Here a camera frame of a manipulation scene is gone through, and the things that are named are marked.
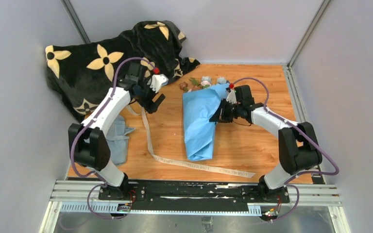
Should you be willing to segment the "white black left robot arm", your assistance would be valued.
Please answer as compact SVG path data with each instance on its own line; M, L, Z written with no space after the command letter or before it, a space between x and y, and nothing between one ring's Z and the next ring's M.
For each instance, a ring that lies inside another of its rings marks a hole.
M114 165L106 135L120 112L135 100L148 113L157 111L165 99L159 90L169 79L153 68L152 75L145 77L141 64L130 63L124 77L115 77L113 86L96 110L82 123L73 123L68 129L70 160L72 165L90 169L103 179L101 191L117 200L129 196L128 176Z

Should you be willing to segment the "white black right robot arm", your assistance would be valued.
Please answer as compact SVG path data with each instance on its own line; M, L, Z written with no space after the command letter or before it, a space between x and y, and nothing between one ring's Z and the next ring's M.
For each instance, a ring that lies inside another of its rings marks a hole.
M313 126L308 122L288 120L266 104L256 103L248 85L230 87L227 98L221 100L209 120L231 123L237 118L265 129L278 139L279 162L272 171L260 177L257 185L256 193L261 201L271 202L284 190L291 177L322 162Z

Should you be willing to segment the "blue fake flower stem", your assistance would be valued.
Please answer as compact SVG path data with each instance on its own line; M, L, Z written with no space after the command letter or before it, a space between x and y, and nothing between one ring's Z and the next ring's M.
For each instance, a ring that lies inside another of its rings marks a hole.
M202 76L200 84L210 83L211 85L229 83L225 77L211 78L210 76Z

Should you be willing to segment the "orange fake flower stem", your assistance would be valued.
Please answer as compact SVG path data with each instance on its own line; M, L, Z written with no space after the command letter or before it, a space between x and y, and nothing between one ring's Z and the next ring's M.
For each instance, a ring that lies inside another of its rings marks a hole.
M179 88L183 90L184 93L192 92L202 89L200 81L196 78L190 78L188 82L181 82Z

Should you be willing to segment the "blue wrapping paper sheet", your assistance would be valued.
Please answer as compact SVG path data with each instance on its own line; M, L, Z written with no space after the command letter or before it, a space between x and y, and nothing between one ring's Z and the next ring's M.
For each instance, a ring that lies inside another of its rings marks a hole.
M228 95L228 83L184 93L183 128L188 160L196 162L213 158L216 124L210 118Z

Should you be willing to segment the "pink white fake flower stem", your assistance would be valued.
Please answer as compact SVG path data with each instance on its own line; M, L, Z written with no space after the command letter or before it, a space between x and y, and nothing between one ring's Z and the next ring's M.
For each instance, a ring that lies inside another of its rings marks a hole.
M207 89L211 87L211 84L210 83L203 83L203 84L199 84L199 85L196 85L196 86L193 86L192 88L188 89L186 92L192 92L192 91L197 91L197 90L203 90L203 89Z

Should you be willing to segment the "beige ribbon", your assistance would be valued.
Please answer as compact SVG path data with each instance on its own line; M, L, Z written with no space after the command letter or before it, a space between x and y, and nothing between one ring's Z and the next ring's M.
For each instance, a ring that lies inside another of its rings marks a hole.
M133 110L133 108L130 105L127 105L125 108L132 115L142 117L143 125L144 125L144 128L146 130L148 152L150 153L150 155L152 156L152 158L155 161L158 161L160 163L167 164L167 165L181 166L181 167L191 168L191 169L194 169L194 170L201 170L201 171L207 171L207 172L218 173L218 174L233 175L233 176L238 176L238 177L243 177L243 178L252 178L255 175L255 173L253 173L253 172L247 172L247 171L235 170L235 169L228 169L228 168L222 168L222 167L216 167L216 166L201 165L201 164L197 164L197 163L191 163L191 162L186 162L186 161L164 158L164 157L156 155L154 153L154 150L153 150L151 131L150 131L150 126L149 126L148 119L146 117L145 110L141 109L141 113L138 114Z

